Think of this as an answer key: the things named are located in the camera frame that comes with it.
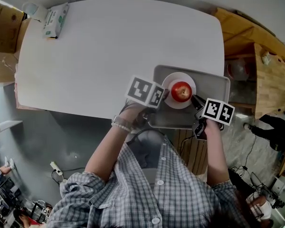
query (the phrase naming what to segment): hand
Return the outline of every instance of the hand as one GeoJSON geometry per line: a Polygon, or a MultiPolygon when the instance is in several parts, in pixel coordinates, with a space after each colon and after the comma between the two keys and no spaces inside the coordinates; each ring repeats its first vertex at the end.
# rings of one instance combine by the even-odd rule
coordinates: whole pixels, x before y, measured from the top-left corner
{"type": "Polygon", "coordinates": [[[219,125],[217,122],[211,119],[206,119],[206,123],[207,123],[207,126],[205,128],[205,133],[207,135],[207,138],[218,137],[218,136],[221,137],[219,125]]]}
{"type": "Polygon", "coordinates": [[[146,106],[134,101],[129,101],[127,104],[128,106],[119,114],[119,116],[131,123],[137,118],[141,111],[147,108],[146,106]]]}
{"type": "Polygon", "coordinates": [[[26,226],[26,225],[29,225],[29,218],[25,215],[20,215],[19,216],[19,219],[22,221],[23,225],[26,226]]]}

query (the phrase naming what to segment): shoe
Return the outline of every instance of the shoe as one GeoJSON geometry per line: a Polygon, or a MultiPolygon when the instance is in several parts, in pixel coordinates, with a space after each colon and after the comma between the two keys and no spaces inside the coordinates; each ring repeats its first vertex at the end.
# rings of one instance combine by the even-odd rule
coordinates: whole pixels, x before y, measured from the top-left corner
{"type": "Polygon", "coordinates": [[[9,163],[8,158],[6,156],[4,157],[4,162],[5,162],[5,164],[4,164],[5,167],[10,166],[10,163],[9,163]]]}
{"type": "Polygon", "coordinates": [[[252,129],[252,125],[247,124],[247,123],[244,123],[243,127],[244,127],[244,129],[246,129],[246,130],[251,130],[251,129],[252,129]]]}
{"type": "Polygon", "coordinates": [[[16,168],[14,160],[11,158],[9,162],[11,169],[14,170],[16,168]]]}

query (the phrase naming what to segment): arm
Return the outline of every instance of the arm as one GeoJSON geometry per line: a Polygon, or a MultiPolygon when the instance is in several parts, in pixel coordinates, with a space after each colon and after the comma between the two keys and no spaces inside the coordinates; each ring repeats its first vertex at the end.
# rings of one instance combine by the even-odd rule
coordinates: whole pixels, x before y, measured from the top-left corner
{"type": "Polygon", "coordinates": [[[207,119],[208,174],[207,183],[212,186],[229,180],[228,167],[224,155],[223,142],[218,124],[207,119]]]}
{"type": "Polygon", "coordinates": [[[257,197],[255,200],[253,200],[250,204],[249,207],[253,207],[255,205],[263,206],[266,203],[266,198],[264,196],[257,197]]]}
{"type": "Polygon", "coordinates": [[[19,216],[19,219],[22,221],[24,228],[29,228],[30,224],[29,224],[29,219],[28,219],[27,216],[25,216],[25,215],[20,215],[20,216],[19,216]]]}
{"type": "MultiPolygon", "coordinates": [[[[132,123],[143,108],[140,105],[127,108],[119,117],[132,123]]],[[[113,126],[91,156],[85,171],[92,172],[104,181],[108,181],[127,135],[126,130],[113,126]]]]}

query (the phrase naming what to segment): white button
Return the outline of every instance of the white button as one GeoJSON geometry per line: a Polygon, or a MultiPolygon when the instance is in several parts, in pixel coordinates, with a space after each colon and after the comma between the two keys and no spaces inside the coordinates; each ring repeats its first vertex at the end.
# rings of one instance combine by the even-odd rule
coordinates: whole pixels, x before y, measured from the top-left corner
{"type": "Polygon", "coordinates": [[[160,223],[160,221],[161,221],[161,219],[159,219],[159,218],[153,218],[152,219],[152,223],[155,224],[155,225],[160,223]]]}
{"type": "Polygon", "coordinates": [[[159,180],[158,182],[157,182],[157,185],[163,185],[164,184],[164,182],[163,182],[163,180],[159,180]]]}

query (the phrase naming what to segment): cable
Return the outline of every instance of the cable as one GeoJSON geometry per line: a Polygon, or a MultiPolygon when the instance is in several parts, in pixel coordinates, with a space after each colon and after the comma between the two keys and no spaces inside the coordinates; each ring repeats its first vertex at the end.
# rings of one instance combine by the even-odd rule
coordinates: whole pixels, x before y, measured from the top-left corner
{"type": "Polygon", "coordinates": [[[257,185],[257,186],[253,185],[252,187],[260,188],[261,190],[268,192],[268,194],[273,197],[272,191],[263,183],[261,183],[260,185],[257,185]]]}
{"type": "Polygon", "coordinates": [[[128,99],[126,99],[125,104],[124,104],[123,108],[121,109],[120,113],[122,113],[128,106],[129,106],[129,101],[128,101],[128,99]]]}
{"type": "Polygon", "coordinates": [[[56,181],[56,179],[55,179],[54,176],[53,176],[53,173],[54,173],[55,171],[56,171],[56,170],[53,170],[53,171],[52,171],[51,176],[52,176],[52,179],[55,181],[55,183],[57,183],[57,185],[60,186],[60,183],[59,183],[58,181],[56,181]]]}
{"type": "Polygon", "coordinates": [[[248,156],[251,154],[251,152],[252,152],[252,149],[253,149],[253,146],[255,145],[255,143],[256,143],[256,140],[257,140],[257,137],[255,138],[255,141],[253,142],[253,145],[252,145],[252,147],[251,147],[251,150],[250,150],[250,152],[249,152],[249,154],[247,155],[247,157],[246,157],[246,161],[245,161],[245,167],[246,167],[246,164],[247,164],[247,159],[248,159],[248,156]]]}
{"type": "Polygon", "coordinates": [[[185,142],[191,138],[193,138],[194,135],[192,135],[191,137],[188,137],[188,138],[185,138],[181,141],[181,144],[180,144],[180,155],[182,154],[184,148],[185,148],[185,142]]]}
{"type": "Polygon", "coordinates": [[[69,169],[69,170],[61,170],[62,172],[66,172],[66,171],[77,171],[77,170],[80,170],[80,169],[85,169],[85,167],[79,167],[79,168],[75,168],[75,169],[69,169]]]}
{"type": "Polygon", "coordinates": [[[130,145],[131,143],[133,143],[134,140],[135,140],[140,134],[142,134],[143,132],[146,132],[146,131],[156,131],[156,132],[162,134],[163,136],[165,135],[163,132],[159,131],[158,129],[146,128],[146,129],[140,130],[138,133],[136,133],[136,134],[134,135],[134,137],[127,143],[127,145],[130,145]]]}
{"type": "Polygon", "coordinates": [[[231,168],[235,173],[237,172],[237,171],[240,171],[240,170],[243,170],[240,174],[238,174],[240,177],[243,177],[244,176],[244,174],[245,174],[245,171],[247,171],[247,167],[246,166],[243,166],[243,165],[241,165],[241,166],[239,166],[239,167],[232,167],[231,168]]]}

